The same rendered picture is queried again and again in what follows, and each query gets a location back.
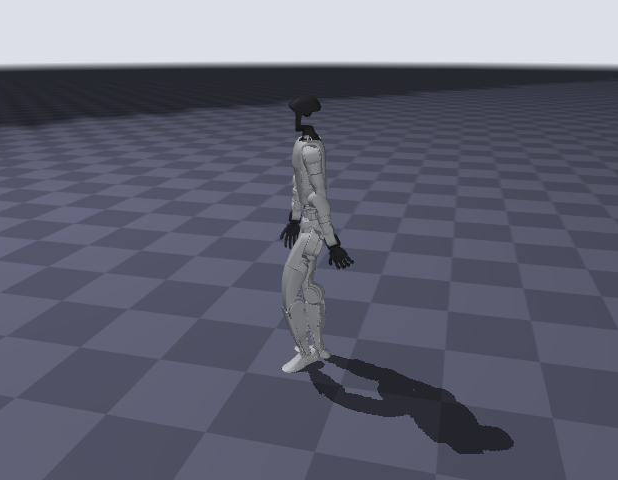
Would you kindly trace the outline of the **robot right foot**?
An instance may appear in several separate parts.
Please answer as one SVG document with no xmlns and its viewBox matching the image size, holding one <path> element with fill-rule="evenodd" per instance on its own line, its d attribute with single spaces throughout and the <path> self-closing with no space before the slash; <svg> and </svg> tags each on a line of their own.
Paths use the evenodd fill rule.
<svg viewBox="0 0 618 480">
<path fill-rule="evenodd" d="M 316 345 L 315 345 L 315 347 L 316 347 Z M 313 345 L 310 345 L 309 348 L 313 348 Z M 320 349 L 318 348 L 318 350 L 320 350 Z M 297 346 L 295 347 L 295 351 L 300 352 L 300 350 L 299 350 L 299 348 Z M 320 358 L 327 359 L 327 358 L 331 357 L 330 351 L 328 349 L 326 349 L 326 348 L 322 348 L 321 347 L 321 351 L 319 352 L 319 354 L 320 354 Z"/>
</svg>

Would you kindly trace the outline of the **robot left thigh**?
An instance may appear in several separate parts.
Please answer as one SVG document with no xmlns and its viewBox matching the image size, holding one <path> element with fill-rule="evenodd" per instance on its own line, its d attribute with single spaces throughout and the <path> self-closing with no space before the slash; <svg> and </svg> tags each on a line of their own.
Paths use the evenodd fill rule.
<svg viewBox="0 0 618 480">
<path fill-rule="evenodd" d="M 320 231 L 312 228 L 310 233 L 301 233 L 294 244 L 284 266 L 281 286 L 283 306 L 288 313 L 295 299 L 301 299 L 305 303 L 298 292 L 308 273 L 310 260 L 306 255 L 317 257 L 323 243 Z"/>
</svg>

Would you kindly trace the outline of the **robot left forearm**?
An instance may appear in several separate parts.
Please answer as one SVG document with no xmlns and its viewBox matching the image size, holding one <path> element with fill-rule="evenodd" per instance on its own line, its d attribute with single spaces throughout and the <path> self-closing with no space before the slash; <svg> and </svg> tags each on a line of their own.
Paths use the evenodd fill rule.
<svg viewBox="0 0 618 480">
<path fill-rule="evenodd" d="M 320 233 L 325 238 L 326 244 L 329 247 L 338 244 L 334 236 L 334 226 L 331 224 L 330 205 L 325 196 L 323 194 L 316 194 L 313 198 L 313 203 L 317 209 L 315 216 L 319 226 L 321 226 Z"/>
</svg>

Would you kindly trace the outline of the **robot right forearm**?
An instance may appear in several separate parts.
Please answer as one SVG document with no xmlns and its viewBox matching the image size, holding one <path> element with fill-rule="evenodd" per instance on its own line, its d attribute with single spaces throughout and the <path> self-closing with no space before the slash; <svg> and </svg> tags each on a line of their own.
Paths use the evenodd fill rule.
<svg viewBox="0 0 618 480">
<path fill-rule="evenodd" d="M 292 220 L 299 221 L 301 218 L 301 212 L 303 210 L 303 205 L 300 203 L 297 188 L 294 187 L 292 190 L 293 197 L 291 203 L 291 211 L 292 211 Z"/>
</svg>

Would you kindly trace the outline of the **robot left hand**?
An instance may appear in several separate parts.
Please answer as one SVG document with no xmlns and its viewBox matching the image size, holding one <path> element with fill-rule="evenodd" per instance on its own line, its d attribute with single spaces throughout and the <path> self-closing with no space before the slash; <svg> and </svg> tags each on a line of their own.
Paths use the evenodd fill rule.
<svg viewBox="0 0 618 480">
<path fill-rule="evenodd" d="M 325 241 L 325 238 L 324 238 L 325 244 L 326 244 L 327 248 L 330 250 L 330 252 L 329 252 L 329 255 L 330 255 L 329 265 L 332 265 L 332 259 L 333 259 L 333 262 L 335 262 L 335 265 L 336 265 L 337 269 L 340 269 L 341 267 L 345 269 L 346 266 L 349 267 L 350 264 L 353 264 L 354 260 L 351 260 L 349 258 L 349 256 L 348 256 L 347 252 L 343 248 L 340 247 L 341 243 L 340 243 L 337 235 L 334 234 L 334 236 L 335 236 L 335 239 L 336 239 L 338 244 L 333 245 L 331 247 L 329 247 L 326 244 L 326 241 Z M 349 263 L 346 261 L 345 258 L 348 260 Z M 342 261 L 344 262 L 345 265 L 342 263 Z M 341 265 L 341 267 L 339 266 L 338 263 Z"/>
</svg>

